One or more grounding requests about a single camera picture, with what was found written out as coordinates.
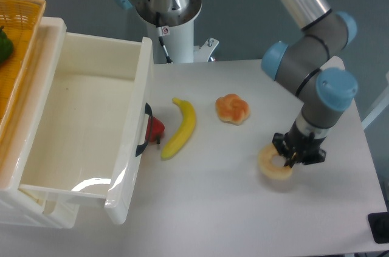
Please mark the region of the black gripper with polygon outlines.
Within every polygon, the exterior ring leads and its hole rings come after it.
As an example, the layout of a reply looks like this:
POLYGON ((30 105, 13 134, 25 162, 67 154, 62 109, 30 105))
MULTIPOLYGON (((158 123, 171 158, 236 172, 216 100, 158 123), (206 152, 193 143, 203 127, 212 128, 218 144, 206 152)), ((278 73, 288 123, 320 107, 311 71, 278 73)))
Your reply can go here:
POLYGON ((313 165, 326 159, 326 151, 321 149, 323 139, 316 139, 314 133, 308 136, 300 131, 289 131, 285 136, 275 133, 272 144, 278 154, 286 157, 284 166, 292 168, 295 164, 313 165))

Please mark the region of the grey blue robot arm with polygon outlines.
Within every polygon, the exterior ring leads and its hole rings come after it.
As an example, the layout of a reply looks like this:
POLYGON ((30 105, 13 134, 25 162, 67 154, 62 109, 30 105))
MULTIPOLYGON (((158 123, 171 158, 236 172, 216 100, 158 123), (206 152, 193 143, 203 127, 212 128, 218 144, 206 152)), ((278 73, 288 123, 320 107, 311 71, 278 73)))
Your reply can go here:
MULTIPOLYGON (((191 27, 201 0, 115 0, 123 9, 135 9, 147 24, 158 63, 194 63, 210 59, 210 52, 193 44, 191 27)), ((358 85, 353 75, 337 68, 323 69, 357 33, 356 22, 345 12, 333 12, 326 0, 281 0, 303 37, 293 45, 275 43, 263 55, 261 68, 274 81, 303 102, 289 132, 276 133, 271 147, 285 160, 322 163, 322 142, 350 106, 358 85)))

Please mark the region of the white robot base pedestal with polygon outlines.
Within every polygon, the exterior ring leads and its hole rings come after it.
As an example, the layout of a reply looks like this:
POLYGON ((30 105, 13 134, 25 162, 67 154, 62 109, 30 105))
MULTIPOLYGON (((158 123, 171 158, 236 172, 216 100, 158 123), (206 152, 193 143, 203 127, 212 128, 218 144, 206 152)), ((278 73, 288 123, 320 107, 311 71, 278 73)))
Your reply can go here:
POLYGON ((192 63, 194 22, 202 0, 144 0, 135 6, 153 43, 155 64, 192 63))

